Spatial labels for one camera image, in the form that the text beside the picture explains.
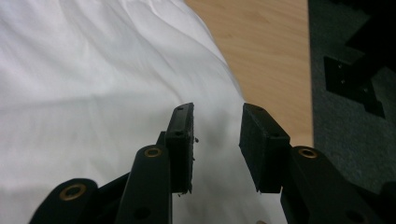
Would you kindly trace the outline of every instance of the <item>wooden surface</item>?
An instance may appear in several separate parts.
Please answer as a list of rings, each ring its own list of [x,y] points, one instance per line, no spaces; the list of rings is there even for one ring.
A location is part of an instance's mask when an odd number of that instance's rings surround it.
[[[245,100],[265,108],[293,146],[313,146],[306,0],[186,0],[205,22]]]

